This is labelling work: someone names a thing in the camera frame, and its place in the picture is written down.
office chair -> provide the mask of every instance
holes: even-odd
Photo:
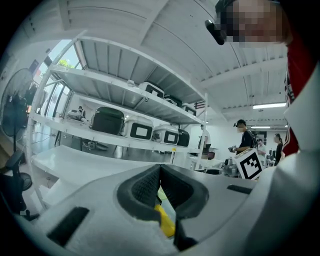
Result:
[[[22,156],[23,153],[20,150],[17,150],[6,162],[6,169],[12,170],[13,176],[0,174],[0,192],[13,213],[20,215],[20,212],[25,211],[26,215],[23,216],[28,221],[32,221],[36,219],[39,214],[30,215],[30,211],[27,210],[26,203],[22,196],[24,180],[20,177],[19,172],[19,163]]]

white storage case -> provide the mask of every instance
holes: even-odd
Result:
[[[179,140],[179,131],[177,128],[163,124],[154,128],[152,140],[164,144],[177,145]]]
[[[159,98],[163,99],[165,92],[161,90],[155,83],[150,81],[145,81],[143,83],[140,83],[139,88],[141,90],[144,90],[148,93],[151,93],[153,95],[158,96]]]
[[[124,123],[123,136],[136,140],[150,141],[154,131],[151,120],[142,116],[133,115]]]
[[[183,103],[183,104],[182,104],[182,108],[183,108],[185,111],[187,111],[188,113],[190,113],[191,115],[194,115],[194,116],[197,115],[196,109],[195,109],[192,105],[190,105],[190,104],[188,104],[188,103]]]

shelf rack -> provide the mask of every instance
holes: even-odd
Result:
[[[39,88],[33,98],[32,106],[38,106],[40,101],[40,92],[45,88],[50,75],[55,74],[67,84],[67,86],[73,91],[73,94],[80,94],[82,97],[87,97],[88,99],[97,101],[99,104],[117,106],[118,108],[122,108],[131,113],[146,115],[175,125],[201,124],[206,126],[208,96],[207,94],[202,95],[196,88],[192,86],[189,80],[185,79],[168,66],[139,50],[114,41],[84,36],[85,33],[86,31],[83,31],[74,39],[72,39],[61,51],[61,53],[54,59],[42,78]],[[88,69],[81,70],[57,66],[61,57],[73,45],[75,45],[77,51],[80,51],[79,54],[81,55],[81,58],[86,61]],[[196,116],[184,111],[182,108],[174,106],[166,100],[141,90],[138,87],[128,86],[127,81],[121,77],[104,73],[101,68],[101,61],[103,61],[104,53],[108,52],[109,47],[119,48],[120,55],[121,52],[130,52],[136,54],[137,59],[133,69],[137,68],[136,66],[139,60],[142,60],[144,65],[150,66],[150,64],[152,64],[152,71],[147,78],[149,79],[150,76],[152,76],[151,79],[159,79],[159,83],[161,82],[161,88],[164,89],[167,94],[179,95],[179,99],[182,100],[182,102],[190,104],[204,100],[204,120],[200,120]],[[142,80],[141,77],[136,77],[134,81],[136,84],[139,84],[144,80]],[[174,157],[177,153],[183,153],[185,155],[186,153],[199,153],[197,161],[197,166],[199,166],[202,155],[202,150],[200,149],[202,149],[204,146],[204,140],[201,141],[200,149],[197,149],[161,144],[154,141],[135,140],[98,132],[77,121],[41,116],[36,114],[36,107],[33,107],[29,114],[26,141],[27,162],[31,171],[31,175],[33,178],[35,177],[34,168],[37,167],[44,171],[50,172],[59,178],[59,180],[52,186],[52,188],[44,197],[40,192],[37,180],[33,179],[35,192],[44,209],[58,203],[63,198],[72,194],[76,189],[79,188],[79,186],[83,186],[84,184],[90,182],[92,177],[95,179],[99,178],[99,175],[90,175],[89,177],[87,173],[99,173],[99,170],[103,165],[117,165],[116,169],[126,171],[136,166],[141,166],[148,163],[99,156],[99,161],[103,161],[103,165],[98,166],[95,165],[93,161],[93,157],[97,156],[93,156],[92,154],[82,151],[77,151],[72,148],[67,148],[65,146],[58,146],[37,155],[32,155],[31,144],[34,121],[71,135],[101,143],[137,149],[169,151],[172,152],[170,163],[174,162]],[[88,161],[91,167],[83,168],[83,166],[80,164],[82,163],[80,159]],[[73,164],[73,168],[70,166],[64,166],[67,166],[68,162]],[[50,168],[50,165],[59,166],[59,170],[63,170],[64,174],[61,175],[60,172],[58,173],[57,171],[53,171],[58,170],[58,168],[52,169]],[[81,175],[84,177],[82,183],[77,183],[75,181],[77,179],[76,176],[78,176],[79,173],[75,173],[74,170],[81,170]]]

box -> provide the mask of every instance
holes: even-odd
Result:
[[[249,148],[233,158],[242,179],[255,180],[262,172],[256,148]]]

white metal shelf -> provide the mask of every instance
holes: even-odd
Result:
[[[138,87],[130,87],[125,80],[89,70],[53,66],[76,93],[100,99],[118,107],[178,125],[204,124],[196,116],[166,100]]]
[[[90,70],[114,75],[125,81],[133,80],[137,84],[145,80],[151,81],[159,85],[166,94],[176,95],[184,103],[205,99],[191,84],[190,79],[142,51],[90,36],[81,36],[76,45],[77,52],[83,54],[85,64]]]
[[[132,138],[123,137],[120,135],[113,135],[101,131],[92,130],[88,125],[76,120],[67,120],[59,117],[45,117],[39,114],[34,114],[32,119],[49,126],[58,131],[78,136],[83,139],[92,140],[100,143],[117,145],[121,147],[168,151],[168,152],[185,152],[185,153],[198,153],[198,148],[188,148],[184,146],[162,144],[155,141],[137,140]]]

